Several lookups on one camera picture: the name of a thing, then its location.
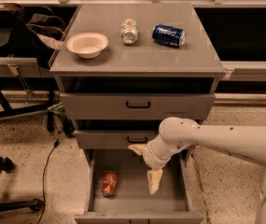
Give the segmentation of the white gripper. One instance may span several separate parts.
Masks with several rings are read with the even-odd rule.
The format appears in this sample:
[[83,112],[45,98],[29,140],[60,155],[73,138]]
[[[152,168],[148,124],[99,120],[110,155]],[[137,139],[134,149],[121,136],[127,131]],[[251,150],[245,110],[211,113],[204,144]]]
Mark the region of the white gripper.
[[146,145],[128,145],[128,149],[143,156],[146,165],[153,169],[147,171],[148,191],[155,194],[159,189],[163,168],[172,156],[182,150],[182,146],[173,145],[162,139],[160,135],[149,141]]

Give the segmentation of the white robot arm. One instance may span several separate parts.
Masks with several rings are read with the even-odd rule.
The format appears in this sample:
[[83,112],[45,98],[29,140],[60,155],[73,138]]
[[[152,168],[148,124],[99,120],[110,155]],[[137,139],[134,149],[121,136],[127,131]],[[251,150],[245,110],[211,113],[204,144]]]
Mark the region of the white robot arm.
[[[177,153],[197,145],[235,158],[266,166],[266,126],[201,125],[192,119],[170,117],[159,126],[158,135],[146,144],[130,145],[146,165],[148,191],[157,192],[162,168]],[[266,224],[266,172],[259,195],[255,224]]]

